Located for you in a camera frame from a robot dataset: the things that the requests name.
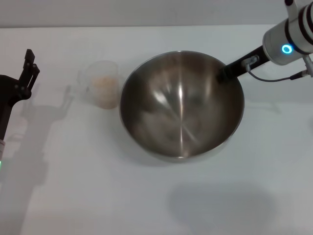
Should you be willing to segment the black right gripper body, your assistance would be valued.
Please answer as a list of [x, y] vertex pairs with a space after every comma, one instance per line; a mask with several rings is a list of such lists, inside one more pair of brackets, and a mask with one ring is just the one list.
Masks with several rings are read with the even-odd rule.
[[231, 66], [238, 66], [238, 71], [236, 75], [239, 77], [245, 73], [247, 70], [252, 70], [257, 68], [264, 63], [267, 62], [267, 56], [262, 46], [256, 48], [252, 52], [248, 53], [247, 55], [241, 57], [240, 59], [228, 64]]

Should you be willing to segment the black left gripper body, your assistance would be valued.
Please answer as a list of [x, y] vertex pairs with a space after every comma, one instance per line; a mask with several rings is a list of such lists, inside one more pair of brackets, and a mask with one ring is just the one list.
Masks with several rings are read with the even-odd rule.
[[4, 140], [13, 104], [10, 100], [16, 95], [17, 80], [6, 75], [0, 76], [0, 139]]

